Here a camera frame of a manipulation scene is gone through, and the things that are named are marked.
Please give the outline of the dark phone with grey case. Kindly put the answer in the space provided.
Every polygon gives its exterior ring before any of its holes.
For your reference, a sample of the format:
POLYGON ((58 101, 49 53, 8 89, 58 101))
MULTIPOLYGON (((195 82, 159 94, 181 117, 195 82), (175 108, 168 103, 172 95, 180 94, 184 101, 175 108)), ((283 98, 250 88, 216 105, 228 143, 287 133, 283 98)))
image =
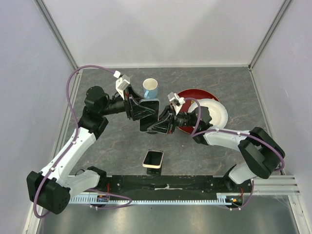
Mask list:
POLYGON ((139 104, 143 107, 148 107, 154 111, 153 114, 150 114, 149 116, 144 117, 139 121, 140 131, 147 132, 148 128, 158 121, 160 101, 157 98, 142 99, 139 101, 139 104))

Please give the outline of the phone with beige case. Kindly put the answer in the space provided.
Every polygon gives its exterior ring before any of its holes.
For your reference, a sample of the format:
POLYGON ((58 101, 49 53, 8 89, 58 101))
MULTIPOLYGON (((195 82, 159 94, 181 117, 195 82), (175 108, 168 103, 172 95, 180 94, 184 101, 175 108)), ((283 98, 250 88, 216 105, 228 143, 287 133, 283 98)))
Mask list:
POLYGON ((163 162, 164 153, 162 151, 148 150, 142 166, 144 168, 160 169, 163 162))

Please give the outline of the black folding phone stand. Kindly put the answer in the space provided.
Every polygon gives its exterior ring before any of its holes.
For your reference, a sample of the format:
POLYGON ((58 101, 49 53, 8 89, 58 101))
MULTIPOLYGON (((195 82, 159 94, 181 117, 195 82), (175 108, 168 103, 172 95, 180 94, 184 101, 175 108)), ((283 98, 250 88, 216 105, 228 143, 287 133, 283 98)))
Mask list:
POLYGON ((162 167, 160 169, 147 168, 147 174, 148 175, 159 176, 159 175, 161 175, 161 170, 162 170, 162 167))

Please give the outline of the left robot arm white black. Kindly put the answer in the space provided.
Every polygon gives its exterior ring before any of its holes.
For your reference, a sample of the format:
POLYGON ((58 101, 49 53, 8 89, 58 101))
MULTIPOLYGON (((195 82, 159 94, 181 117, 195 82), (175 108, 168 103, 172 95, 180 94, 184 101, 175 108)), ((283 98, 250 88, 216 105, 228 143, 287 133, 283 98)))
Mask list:
POLYGON ((26 178, 33 211, 38 218, 45 216, 38 214, 37 206, 60 214, 72 197, 90 189, 105 190, 107 174, 104 170, 91 166, 76 177, 69 177, 69 173, 104 132, 108 125, 107 115, 125 112, 129 119, 139 120, 141 124, 158 117, 159 100, 141 97, 132 86, 115 99, 111 99, 101 87, 94 86, 86 92, 84 102, 82 116, 76 120, 76 129, 68 142, 40 172, 32 171, 26 178))

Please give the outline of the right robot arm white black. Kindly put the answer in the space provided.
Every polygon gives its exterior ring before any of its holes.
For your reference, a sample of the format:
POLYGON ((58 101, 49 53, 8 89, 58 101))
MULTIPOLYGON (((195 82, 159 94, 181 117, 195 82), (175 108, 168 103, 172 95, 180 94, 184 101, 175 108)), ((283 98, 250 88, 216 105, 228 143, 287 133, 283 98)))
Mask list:
POLYGON ((154 113, 142 119, 140 130, 150 134, 172 134, 177 127, 192 127, 191 137, 196 143, 240 152, 244 162, 233 166, 223 179, 223 186, 229 192, 236 191, 241 183, 249 179, 267 179, 273 172, 284 168, 284 151, 264 129, 221 129, 212 125, 211 121, 207 107, 178 113, 172 105, 167 105, 161 114, 154 113))

